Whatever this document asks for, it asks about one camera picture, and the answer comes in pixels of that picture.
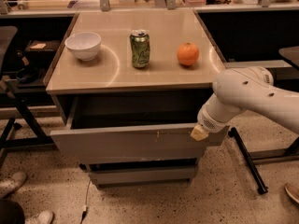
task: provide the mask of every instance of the black pants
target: black pants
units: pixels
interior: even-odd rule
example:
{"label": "black pants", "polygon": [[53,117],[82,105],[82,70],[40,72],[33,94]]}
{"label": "black pants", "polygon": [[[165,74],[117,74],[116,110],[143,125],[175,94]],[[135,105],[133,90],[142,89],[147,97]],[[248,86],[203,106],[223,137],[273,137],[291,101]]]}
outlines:
{"label": "black pants", "polygon": [[0,224],[24,224],[25,216],[18,203],[0,199]]}

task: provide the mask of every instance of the white shoe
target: white shoe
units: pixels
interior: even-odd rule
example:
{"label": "white shoe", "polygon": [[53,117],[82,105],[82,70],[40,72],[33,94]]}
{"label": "white shoe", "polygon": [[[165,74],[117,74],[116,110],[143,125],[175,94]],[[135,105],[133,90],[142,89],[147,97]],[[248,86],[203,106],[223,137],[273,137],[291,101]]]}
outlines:
{"label": "white shoe", "polygon": [[297,188],[291,183],[287,183],[284,186],[284,189],[286,190],[290,198],[292,198],[295,202],[299,204],[299,188]]}
{"label": "white shoe", "polygon": [[42,211],[40,214],[25,220],[25,224],[50,224],[54,219],[54,213],[50,210]]}
{"label": "white shoe", "polygon": [[27,179],[25,172],[15,173],[11,178],[0,182],[0,199],[19,189]]}

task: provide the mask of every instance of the can lid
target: can lid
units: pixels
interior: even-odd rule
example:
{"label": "can lid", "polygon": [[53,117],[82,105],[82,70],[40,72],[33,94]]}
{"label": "can lid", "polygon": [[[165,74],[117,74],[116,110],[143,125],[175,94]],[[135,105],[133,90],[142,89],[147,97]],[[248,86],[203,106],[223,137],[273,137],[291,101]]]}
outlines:
{"label": "can lid", "polygon": [[131,34],[133,36],[145,36],[145,35],[147,35],[147,31],[146,30],[142,30],[142,29],[138,29],[138,30],[133,30],[131,32]]}

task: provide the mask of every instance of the orange fruit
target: orange fruit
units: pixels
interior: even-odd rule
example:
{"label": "orange fruit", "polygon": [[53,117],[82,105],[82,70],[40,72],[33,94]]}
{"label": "orange fruit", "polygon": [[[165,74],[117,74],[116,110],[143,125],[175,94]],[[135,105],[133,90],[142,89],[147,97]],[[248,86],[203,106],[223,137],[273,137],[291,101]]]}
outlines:
{"label": "orange fruit", "polygon": [[183,65],[193,65],[199,57],[199,48],[193,42],[184,42],[178,46],[178,61]]}

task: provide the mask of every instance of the person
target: person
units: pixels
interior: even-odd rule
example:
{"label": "person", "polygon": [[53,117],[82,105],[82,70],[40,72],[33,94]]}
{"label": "person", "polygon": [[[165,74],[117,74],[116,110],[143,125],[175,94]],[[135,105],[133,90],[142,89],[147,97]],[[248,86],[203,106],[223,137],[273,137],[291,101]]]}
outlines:
{"label": "person", "polygon": [[11,178],[0,182],[0,224],[50,224],[54,214],[50,210],[25,219],[21,206],[5,199],[9,194],[19,189],[26,181],[25,172],[17,172]]}
{"label": "person", "polygon": [[289,197],[299,204],[299,188],[291,183],[286,183],[284,189]]}

